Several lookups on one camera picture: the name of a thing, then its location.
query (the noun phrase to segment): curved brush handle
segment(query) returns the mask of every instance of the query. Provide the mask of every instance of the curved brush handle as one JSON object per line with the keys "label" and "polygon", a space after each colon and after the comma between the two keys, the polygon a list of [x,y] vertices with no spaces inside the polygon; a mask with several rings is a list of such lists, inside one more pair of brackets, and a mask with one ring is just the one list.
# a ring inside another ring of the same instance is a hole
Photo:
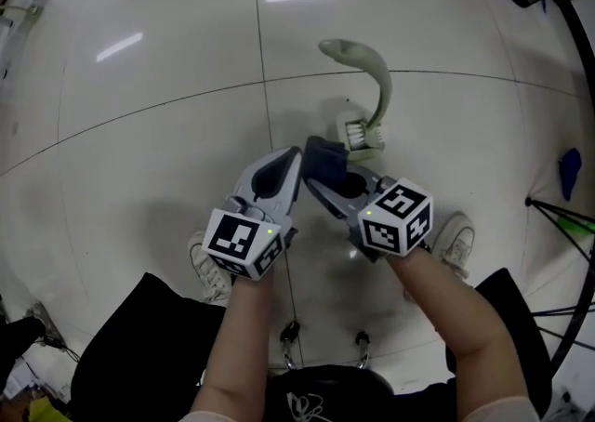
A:
{"label": "curved brush handle", "polygon": [[384,113],[389,108],[390,95],[392,94],[392,80],[389,67],[380,54],[372,47],[343,39],[323,40],[318,48],[334,61],[360,69],[374,78],[380,86],[378,106],[372,118],[365,124],[366,129],[371,129],[380,123]]}

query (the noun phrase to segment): white sneaker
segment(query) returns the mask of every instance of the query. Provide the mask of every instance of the white sneaker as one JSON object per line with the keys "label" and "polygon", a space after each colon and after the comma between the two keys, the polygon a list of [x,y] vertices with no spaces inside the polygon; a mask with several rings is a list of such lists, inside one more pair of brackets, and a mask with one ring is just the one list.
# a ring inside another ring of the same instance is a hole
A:
{"label": "white sneaker", "polygon": [[473,248],[473,222],[462,212],[453,214],[438,234],[431,255],[462,280],[469,277],[465,265]]}
{"label": "white sneaker", "polygon": [[202,303],[227,307],[231,295],[231,277],[203,251],[205,231],[196,232],[188,241],[188,253],[194,271],[203,284]]}

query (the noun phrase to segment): tile grout line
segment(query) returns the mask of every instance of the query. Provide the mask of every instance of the tile grout line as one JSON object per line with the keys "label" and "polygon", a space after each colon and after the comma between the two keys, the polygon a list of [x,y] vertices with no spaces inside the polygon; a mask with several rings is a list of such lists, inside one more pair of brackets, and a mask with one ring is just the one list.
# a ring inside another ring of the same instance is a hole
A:
{"label": "tile grout line", "polygon": [[52,319],[54,320],[54,322],[59,322],[59,323],[62,323],[62,324],[66,324],[67,326],[71,327],[72,329],[75,329],[79,333],[83,333],[84,335],[88,335],[88,336],[91,336],[91,337],[95,337],[97,335],[97,333],[95,333],[95,334],[89,333],[88,331],[85,331],[84,329],[79,328],[76,324],[72,324],[72,323],[70,323],[69,321],[67,321],[67,320],[65,320],[63,318],[54,316]]}
{"label": "tile grout line", "polygon": [[570,270],[571,267],[573,267],[574,265],[575,265],[574,262],[568,263],[562,270],[560,270],[558,273],[556,273],[553,277],[551,277],[545,283],[543,283],[540,286],[538,286],[538,288],[536,288],[535,290],[533,290],[531,293],[528,293],[526,295],[522,295],[522,297],[525,298],[525,299],[527,299],[528,297],[531,297],[532,295],[534,295],[535,293],[537,293],[539,290],[543,290],[546,286],[548,286],[549,284],[552,284],[556,279],[558,279],[558,277],[561,277],[568,270]]}
{"label": "tile grout line", "polygon": [[262,73],[262,85],[264,88],[264,106],[267,111],[267,127],[269,129],[269,143],[272,151],[272,130],[271,115],[269,114],[269,97],[267,95],[267,81],[264,74],[264,54],[262,53],[262,32],[260,31],[260,11],[258,9],[258,0],[255,0],[257,6],[257,27],[258,27],[258,49],[260,50],[260,71]]}
{"label": "tile grout line", "polygon": [[[519,89],[519,83],[514,83],[514,91],[517,96],[517,100],[519,102],[519,110],[521,111],[521,127],[522,127],[522,144],[524,149],[522,150],[522,160],[524,162],[525,168],[528,168],[529,165],[529,142],[528,134],[527,134],[527,124],[524,116],[524,109],[521,100],[521,90]],[[528,195],[531,192],[531,188],[526,190],[526,194]],[[530,213],[531,207],[525,208],[525,223],[524,223],[524,241],[522,243],[522,256],[521,256],[521,267],[519,268],[519,279],[523,278],[522,284],[525,284],[523,272],[526,271],[526,263],[525,263],[525,255],[527,252],[527,240],[529,238],[529,220],[531,218]]]}
{"label": "tile grout line", "polygon": [[[435,73],[435,74],[446,74],[446,75],[462,75],[462,76],[469,76],[469,77],[477,77],[477,78],[489,78],[492,80],[501,80],[504,82],[512,82],[515,84],[521,84],[521,85],[528,85],[528,86],[535,86],[537,88],[544,88],[546,90],[552,91],[554,93],[561,93],[563,95],[569,96],[569,97],[574,97],[576,99],[581,99],[581,97],[579,95],[577,95],[576,93],[570,93],[567,91],[563,91],[563,90],[559,90],[557,88],[552,88],[551,86],[545,86],[545,85],[537,85],[537,84],[532,84],[530,82],[523,82],[521,80],[514,80],[511,78],[504,78],[504,77],[498,77],[498,76],[490,76],[490,75],[480,75],[477,73],[464,73],[464,72],[442,72],[442,71],[432,71],[432,70],[389,70],[390,73]],[[219,91],[225,91],[225,90],[231,90],[234,88],[240,88],[242,86],[252,86],[252,85],[260,85],[263,84],[265,86],[265,105],[267,107],[267,120],[269,120],[269,109],[268,109],[268,103],[266,101],[267,99],[267,89],[266,89],[266,84],[269,82],[281,82],[283,80],[293,80],[295,78],[309,78],[309,77],[316,77],[316,76],[328,76],[328,75],[342,75],[342,74],[354,74],[354,73],[364,73],[364,72],[360,72],[360,71],[345,71],[345,72],[327,72],[327,73],[311,73],[311,74],[306,74],[306,75],[295,75],[295,76],[288,76],[288,77],[283,77],[283,78],[271,78],[269,80],[258,80],[256,82],[248,82],[245,84],[240,84],[240,85],[232,85],[232,86],[224,86],[222,88],[216,88],[213,90],[207,90],[207,91],[203,91],[203,92],[199,92],[199,93],[193,93],[191,95],[187,95],[184,97],[180,97],[178,99],[170,99],[168,101],[164,101],[162,103],[157,103],[155,105],[151,105],[145,108],[141,108],[139,110],[134,110],[133,112],[129,112],[126,114],[123,114],[121,116],[116,116],[115,118],[112,118],[111,120],[107,120],[104,122],[101,122],[97,125],[93,125],[89,128],[86,128],[82,131],[79,131],[77,133],[74,133],[73,135],[64,138],[64,139],[60,139],[59,141],[50,144],[49,146],[45,147],[44,149],[42,149],[41,151],[35,152],[34,154],[32,154],[31,156],[23,159],[22,161],[19,161],[18,163],[16,163],[15,165],[11,166],[9,169],[7,169],[6,171],[2,172],[0,174],[0,177],[6,175],[8,172],[12,171],[13,169],[15,169],[16,167],[26,163],[27,161],[29,161],[30,159],[34,158],[36,155],[41,154],[42,152],[46,152],[47,150],[50,150],[51,148],[53,148],[54,146],[58,146],[59,144],[68,141],[71,138],[75,138],[79,135],[82,135],[83,133],[86,133],[87,131],[91,131],[92,129],[95,129],[97,127],[103,126],[103,125],[107,125],[108,123],[117,121],[121,118],[126,118],[127,116],[130,116],[132,114],[136,114],[136,113],[140,113],[140,112],[146,112],[148,110],[151,110],[153,108],[157,108],[160,106],[165,106],[165,105],[169,105],[171,103],[175,103],[177,101],[181,101],[183,99],[191,99],[191,98],[195,98],[195,97],[201,97],[202,95],[209,95],[211,93],[217,93]]]}
{"label": "tile grout line", "polygon": [[[264,90],[264,105],[265,110],[267,113],[267,128],[269,129],[269,144],[271,146],[271,151],[273,150],[272,147],[272,129],[271,129],[271,114],[269,112],[269,95],[267,92],[267,80],[264,72],[264,54],[262,53],[262,32],[260,30],[260,10],[258,8],[258,0],[255,0],[256,8],[257,8],[257,28],[258,28],[258,49],[260,50],[260,72],[262,73],[262,87]],[[285,259],[285,269],[287,271],[287,282],[289,283],[289,299],[291,300],[291,307],[294,313],[294,320],[298,318],[296,314],[296,301],[294,300],[294,289],[291,285],[291,273],[289,271],[289,258],[287,257],[287,252],[285,251],[284,254]],[[301,365],[304,365],[304,355],[301,350],[301,339],[299,334],[297,335],[297,346],[299,348],[299,359],[301,360]]]}
{"label": "tile grout line", "polygon": [[93,313],[93,316],[97,319],[97,315],[93,310],[93,305],[91,304],[91,298],[89,297],[89,292],[86,289],[85,282],[83,281],[83,275],[81,274],[81,269],[78,265],[78,260],[76,255],[74,254],[74,247],[73,247],[73,239],[71,238],[71,230],[70,226],[68,225],[68,219],[66,218],[66,205],[64,204],[64,189],[62,188],[62,173],[60,172],[60,146],[56,149],[56,153],[58,154],[58,184],[59,184],[59,198],[62,204],[62,215],[64,217],[64,227],[66,227],[66,235],[68,235],[68,244],[71,247],[71,254],[73,255],[74,266],[76,267],[76,273],[78,274],[78,279],[83,286],[83,291],[85,291],[86,301],[89,304],[89,309]]}
{"label": "tile grout line", "polygon": [[58,125],[56,126],[56,142],[60,142],[60,109],[62,108],[62,93],[64,91],[64,76],[66,75],[66,62],[68,58],[64,61],[64,68],[62,69],[62,78],[61,84],[59,87],[59,100],[58,100]]}
{"label": "tile grout line", "polygon": [[506,41],[504,40],[504,35],[502,34],[502,31],[500,30],[500,26],[498,25],[498,21],[496,20],[496,15],[494,14],[494,11],[490,7],[490,3],[488,0],[483,0],[483,3],[487,7],[487,10],[489,11],[490,16],[492,17],[492,22],[496,26],[496,30],[498,31],[498,36],[500,37],[500,42],[502,43],[502,48],[504,49],[504,53],[506,54],[507,60],[509,61],[509,67],[510,67],[510,72],[512,73],[512,78],[516,82],[517,76],[516,76],[516,73],[514,72],[514,67],[512,66],[512,60],[510,59],[509,50],[506,47]]}

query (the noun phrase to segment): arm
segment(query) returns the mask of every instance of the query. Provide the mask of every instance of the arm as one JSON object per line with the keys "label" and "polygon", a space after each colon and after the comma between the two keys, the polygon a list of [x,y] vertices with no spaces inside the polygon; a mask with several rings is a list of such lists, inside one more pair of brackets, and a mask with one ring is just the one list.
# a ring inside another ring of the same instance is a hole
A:
{"label": "arm", "polygon": [[490,402],[527,397],[512,338],[479,293],[420,248],[388,262],[456,356],[459,420]]}
{"label": "arm", "polygon": [[192,411],[226,415],[237,422],[260,421],[269,364],[271,269],[260,282],[238,278],[211,350]]}

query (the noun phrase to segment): black and white marker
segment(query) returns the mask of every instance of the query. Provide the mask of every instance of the black and white marker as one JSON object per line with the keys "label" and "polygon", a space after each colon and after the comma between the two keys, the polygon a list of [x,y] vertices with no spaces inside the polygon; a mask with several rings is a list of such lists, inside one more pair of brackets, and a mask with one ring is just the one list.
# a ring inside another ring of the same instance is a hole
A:
{"label": "black and white marker", "polygon": [[203,249],[222,269],[260,280],[285,245],[281,226],[214,209]]}
{"label": "black and white marker", "polygon": [[401,257],[431,231],[431,194],[401,178],[358,214],[364,245]]}

